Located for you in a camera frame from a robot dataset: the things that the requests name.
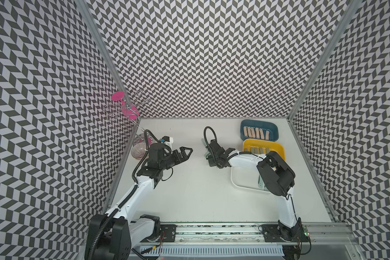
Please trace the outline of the mint knife top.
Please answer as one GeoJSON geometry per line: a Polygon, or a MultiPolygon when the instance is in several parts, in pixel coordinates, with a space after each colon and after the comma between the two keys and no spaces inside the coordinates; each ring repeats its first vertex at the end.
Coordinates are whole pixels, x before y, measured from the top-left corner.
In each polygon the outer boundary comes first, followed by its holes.
{"type": "Polygon", "coordinates": [[[202,143],[203,143],[203,145],[204,145],[205,147],[208,147],[207,141],[206,141],[204,138],[202,138],[201,141],[202,141],[202,143]]]}

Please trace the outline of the mint knife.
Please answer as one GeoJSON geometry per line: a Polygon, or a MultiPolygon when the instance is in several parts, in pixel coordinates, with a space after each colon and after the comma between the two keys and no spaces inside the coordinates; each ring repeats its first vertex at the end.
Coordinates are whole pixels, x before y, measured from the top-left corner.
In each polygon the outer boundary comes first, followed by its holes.
{"type": "Polygon", "coordinates": [[[204,138],[202,138],[201,141],[202,141],[202,143],[203,143],[203,145],[204,145],[205,147],[208,147],[207,141],[206,141],[204,138]]]}
{"type": "Polygon", "coordinates": [[[258,188],[260,190],[264,190],[264,188],[265,188],[264,182],[261,178],[258,179],[258,188]]]}

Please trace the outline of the white storage box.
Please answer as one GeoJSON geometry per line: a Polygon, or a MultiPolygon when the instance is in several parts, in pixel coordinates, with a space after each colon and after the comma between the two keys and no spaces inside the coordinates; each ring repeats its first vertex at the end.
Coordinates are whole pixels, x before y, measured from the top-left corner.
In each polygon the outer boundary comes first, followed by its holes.
{"type": "Polygon", "coordinates": [[[242,167],[232,167],[230,172],[230,180],[232,186],[236,189],[270,194],[270,191],[265,187],[264,190],[258,188],[258,179],[261,178],[257,170],[246,169],[242,167]]]}

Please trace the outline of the dark teal storage box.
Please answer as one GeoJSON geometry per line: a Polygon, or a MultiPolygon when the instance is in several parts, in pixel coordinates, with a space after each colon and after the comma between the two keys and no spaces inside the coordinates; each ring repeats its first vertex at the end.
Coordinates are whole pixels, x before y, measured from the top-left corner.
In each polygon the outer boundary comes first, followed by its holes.
{"type": "Polygon", "coordinates": [[[270,131],[270,140],[269,141],[277,141],[279,139],[278,127],[274,123],[267,122],[267,121],[245,119],[240,124],[240,138],[242,140],[249,139],[249,136],[248,137],[244,136],[244,131],[243,131],[244,126],[250,127],[250,128],[253,127],[254,129],[255,128],[259,128],[259,129],[262,128],[265,130],[265,132],[266,132],[266,130],[269,130],[270,131]]]}

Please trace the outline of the yellow storage box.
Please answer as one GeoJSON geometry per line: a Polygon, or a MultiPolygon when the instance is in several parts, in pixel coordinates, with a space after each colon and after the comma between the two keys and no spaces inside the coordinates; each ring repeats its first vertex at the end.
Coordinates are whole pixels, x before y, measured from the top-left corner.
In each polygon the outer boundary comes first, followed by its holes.
{"type": "Polygon", "coordinates": [[[258,139],[246,139],[243,142],[243,149],[242,149],[242,151],[250,152],[250,147],[269,148],[270,151],[274,151],[274,152],[278,153],[279,156],[283,160],[286,159],[284,147],[281,144],[279,144],[279,143],[272,142],[272,141],[266,141],[266,140],[258,140],[258,139]]]}

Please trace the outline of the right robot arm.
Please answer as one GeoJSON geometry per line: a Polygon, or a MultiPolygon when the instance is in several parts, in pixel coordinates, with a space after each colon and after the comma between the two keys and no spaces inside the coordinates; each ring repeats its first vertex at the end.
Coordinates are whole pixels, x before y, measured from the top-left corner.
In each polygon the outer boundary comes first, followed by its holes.
{"type": "Polygon", "coordinates": [[[291,167],[275,151],[258,155],[234,148],[224,149],[217,140],[212,127],[203,130],[205,146],[209,155],[206,159],[211,167],[224,169],[240,167],[257,172],[267,190],[275,196],[278,209],[278,230],[282,240],[290,242],[304,235],[301,218],[294,206],[294,179],[291,167]]]}

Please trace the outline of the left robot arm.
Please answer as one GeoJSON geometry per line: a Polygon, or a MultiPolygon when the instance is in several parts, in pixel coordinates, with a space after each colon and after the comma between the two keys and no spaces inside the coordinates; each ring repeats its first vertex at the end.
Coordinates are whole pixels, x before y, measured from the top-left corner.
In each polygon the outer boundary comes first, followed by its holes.
{"type": "Polygon", "coordinates": [[[89,223],[84,257],[87,260],[126,260],[143,240],[160,235],[157,216],[134,216],[144,198],[157,187],[165,170],[187,161],[193,149],[173,150],[173,139],[157,139],[150,130],[144,131],[145,154],[132,172],[133,186],[104,214],[96,214],[89,223]]]}

